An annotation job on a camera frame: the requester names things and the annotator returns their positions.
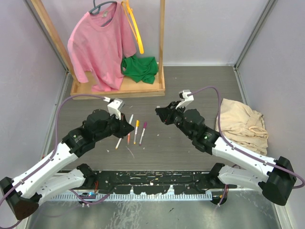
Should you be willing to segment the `orange highlighter pen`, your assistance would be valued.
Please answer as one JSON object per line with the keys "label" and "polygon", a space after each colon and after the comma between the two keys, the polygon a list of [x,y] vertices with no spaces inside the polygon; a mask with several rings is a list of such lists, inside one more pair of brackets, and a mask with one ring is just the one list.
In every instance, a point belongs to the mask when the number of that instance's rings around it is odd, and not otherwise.
{"label": "orange highlighter pen", "polygon": [[129,143],[130,143],[130,133],[127,136],[127,144],[129,145]]}

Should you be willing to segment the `white pen yellow end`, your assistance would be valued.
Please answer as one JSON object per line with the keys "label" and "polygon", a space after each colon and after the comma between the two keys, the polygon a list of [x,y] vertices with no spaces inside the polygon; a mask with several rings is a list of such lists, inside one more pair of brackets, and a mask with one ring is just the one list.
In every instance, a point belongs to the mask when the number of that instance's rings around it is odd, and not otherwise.
{"label": "white pen yellow end", "polygon": [[116,144],[115,149],[118,149],[118,148],[119,148],[119,145],[120,145],[121,141],[122,141],[122,138],[119,138],[119,140],[118,140],[118,142],[117,142],[117,144]]}

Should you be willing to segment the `white marker orange tip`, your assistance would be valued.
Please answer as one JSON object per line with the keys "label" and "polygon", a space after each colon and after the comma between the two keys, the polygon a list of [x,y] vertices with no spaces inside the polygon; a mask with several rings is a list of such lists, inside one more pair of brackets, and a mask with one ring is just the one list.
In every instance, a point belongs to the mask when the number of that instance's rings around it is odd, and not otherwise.
{"label": "white marker orange tip", "polygon": [[138,126],[135,127],[135,131],[134,131],[134,139],[133,139],[134,145],[136,144],[137,133],[138,133]]}

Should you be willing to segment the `white pen purple end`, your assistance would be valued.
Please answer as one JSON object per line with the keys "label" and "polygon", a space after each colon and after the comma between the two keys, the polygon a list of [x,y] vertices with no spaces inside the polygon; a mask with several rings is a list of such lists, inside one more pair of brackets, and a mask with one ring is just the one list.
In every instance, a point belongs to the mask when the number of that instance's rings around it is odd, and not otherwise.
{"label": "white pen purple end", "polygon": [[145,128],[143,128],[142,134],[141,134],[141,137],[140,137],[140,141],[139,141],[140,146],[142,145],[142,140],[143,140],[143,137],[144,137],[144,133],[145,133]]}

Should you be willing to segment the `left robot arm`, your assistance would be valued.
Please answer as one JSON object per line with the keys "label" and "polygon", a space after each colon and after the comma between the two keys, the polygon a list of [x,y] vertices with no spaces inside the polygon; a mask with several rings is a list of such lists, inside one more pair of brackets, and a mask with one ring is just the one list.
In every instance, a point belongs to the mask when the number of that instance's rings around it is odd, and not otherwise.
{"label": "left robot arm", "polygon": [[0,189],[17,220],[33,214],[40,205],[68,189],[94,187],[97,176],[87,164],[81,164],[66,175],[51,177],[63,167],[95,148],[107,137],[123,138],[134,127],[124,114],[120,118],[105,110],[94,110],[82,125],[71,130],[43,160],[22,175],[0,181]]}

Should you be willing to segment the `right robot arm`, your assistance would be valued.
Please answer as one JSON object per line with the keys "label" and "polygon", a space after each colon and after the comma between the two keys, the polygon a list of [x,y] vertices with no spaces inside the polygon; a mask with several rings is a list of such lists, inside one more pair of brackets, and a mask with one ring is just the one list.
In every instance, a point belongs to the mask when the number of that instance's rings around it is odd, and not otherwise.
{"label": "right robot arm", "polygon": [[217,163],[209,173],[211,186],[237,185],[259,191],[269,201],[284,206],[296,183],[293,167],[285,157],[274,159],[238,146],[205,125],[196,109],[177,108],[177,102],[157,107],[156,114],[166,124],[174,124],[201,152],[224,158],[240,169]]}

